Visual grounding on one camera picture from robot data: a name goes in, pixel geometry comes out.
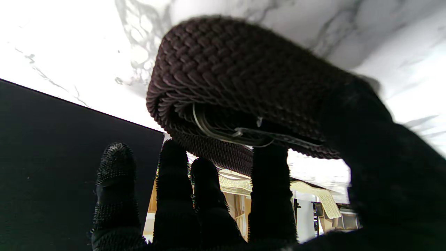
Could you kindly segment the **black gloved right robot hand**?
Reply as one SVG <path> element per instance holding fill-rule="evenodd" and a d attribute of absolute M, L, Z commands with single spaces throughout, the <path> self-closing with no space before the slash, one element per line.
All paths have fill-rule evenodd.
<path fill-rule="evenodd" d="M 287 149 L 254 149 L 249 240 L 230 216 L 211 161 L 188 178 L 184 148 L 164 142 L 157 177 L 153 242 L 141 234 L 136 164 L 122 143 L 108 146 L 96 182 L 94 251 L 444 251 L 445 158 L 393 121 L 365 81 L 333 91 L 320 111 L 322 133 L 350 167 L 350 204 L 361 228 L 299 244 Z"/>

